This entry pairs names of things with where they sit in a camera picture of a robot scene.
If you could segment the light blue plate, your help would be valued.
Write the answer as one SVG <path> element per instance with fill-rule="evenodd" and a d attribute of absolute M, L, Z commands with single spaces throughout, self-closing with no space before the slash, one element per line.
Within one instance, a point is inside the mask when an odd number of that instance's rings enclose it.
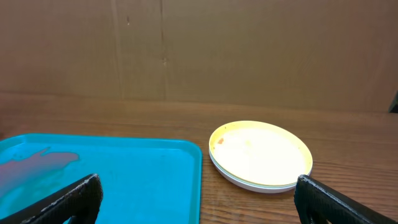
<path fill-rule="evenodd" d="M 264 193 L 264 194 L 278 194 L 278 193 L 282 193 L 282 192 L 287 192 L 290 191 L 292 189 L 295 188 L 296 186 L 296 182 L 294 182 L 293 184 L 289 184 L 289 185 L 281 185 L 281 186 L 276 186 L 276 187 L 272 187 L 272 186 L 267 186 L 267 185 L 259 185 L 259 184 L 251 184 L 243 179 L 240 179 L 238 177 L 233 176 L 232 174 L 230 174 L 229 172 L 227 172 L 226 170 L 224 170 L 214 159 L 214 157 L 210 154 L 209 155 L 212 163 L 214 164 L 214 166 L 216 167 L 216 169 L 218 170 L 218 172 L 224 177 L 226 178 L 228 181 L 230 181 L 231 183 L 233 183 L 234 185 L 237 185 L 238 187 L 241 187 L 243 189 L 246 190 L 250 190 L 253 192 L 259 192 L 259 193 Z"/>

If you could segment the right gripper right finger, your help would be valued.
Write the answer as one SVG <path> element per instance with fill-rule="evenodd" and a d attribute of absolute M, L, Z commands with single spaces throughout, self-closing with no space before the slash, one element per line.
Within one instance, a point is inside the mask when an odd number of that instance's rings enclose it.
<path fill-rule="evenodd" d="M 302 224 L 397 224 L 308 175 L 298 177 L 294 203 Z"/>

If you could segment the yellow-green plate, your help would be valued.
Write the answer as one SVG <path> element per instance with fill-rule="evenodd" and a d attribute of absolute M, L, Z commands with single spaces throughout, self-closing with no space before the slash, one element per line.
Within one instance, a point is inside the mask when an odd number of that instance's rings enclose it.
<path fill-rule="evenodd" d="M 258 188 L 295 185 L 313 167 L 312 154 L 301 139 L 260 121 L 233 121 L 218 127 L 209 138 L 209 151 L 222 171 Z"/>

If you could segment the teal plastic serving tray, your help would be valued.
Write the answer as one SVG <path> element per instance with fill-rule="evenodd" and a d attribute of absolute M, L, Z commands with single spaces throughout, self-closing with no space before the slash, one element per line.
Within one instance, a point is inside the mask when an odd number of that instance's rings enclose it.
<path fill-rule="evenodd" d="M 97 174 L 98 223 L 200 221 L 200 148 L 175 139 L 23 134 L 1 141 L 1 217 Z"/>

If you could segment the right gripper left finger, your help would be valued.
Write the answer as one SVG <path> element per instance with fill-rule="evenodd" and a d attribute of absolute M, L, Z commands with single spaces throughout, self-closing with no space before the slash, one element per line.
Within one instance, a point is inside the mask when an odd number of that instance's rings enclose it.
<path fill-rule="evenodd" d="M 1 219 L 1 224 L 94 224 L 102 199 L 99 175 L 90 174 Z"/>

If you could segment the white plate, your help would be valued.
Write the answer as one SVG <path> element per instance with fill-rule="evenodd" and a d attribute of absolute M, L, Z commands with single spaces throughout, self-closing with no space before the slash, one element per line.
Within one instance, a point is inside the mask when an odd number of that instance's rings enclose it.
<path fill-rule="evenodd" d="M 246 190 L 277 194 L 295 188 L 298 177 L 312 172 L 310 151 L 266 152 L 244 155 L 238 152 L 209 152 L 218 172 Z"/>

